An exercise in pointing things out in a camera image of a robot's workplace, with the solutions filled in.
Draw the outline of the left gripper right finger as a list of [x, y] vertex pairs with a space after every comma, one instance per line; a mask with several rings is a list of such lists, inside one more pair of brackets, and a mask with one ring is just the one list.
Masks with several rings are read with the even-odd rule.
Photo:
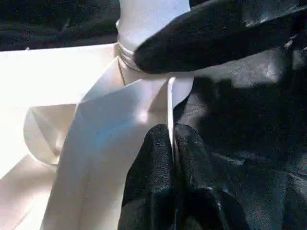
[[177, 124], [176, 153], [183, 188], [185, 230], [246, 230], [248, 224], [225, 168], [193, 128]]

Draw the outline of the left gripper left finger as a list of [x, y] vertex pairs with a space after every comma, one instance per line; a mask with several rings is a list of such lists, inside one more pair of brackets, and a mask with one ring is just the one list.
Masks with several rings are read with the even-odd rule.
[[174, 226], [174, 164], [165, 124], [145, 135], [125, 181], [122, 230], [171, 230]]

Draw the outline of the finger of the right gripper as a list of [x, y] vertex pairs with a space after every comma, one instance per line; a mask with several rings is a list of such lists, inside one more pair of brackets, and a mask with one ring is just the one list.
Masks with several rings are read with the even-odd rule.
[[133, 58], [146, 73], [184, 72], [306, 45], [304, 0], [209, 0], [146, 39]]

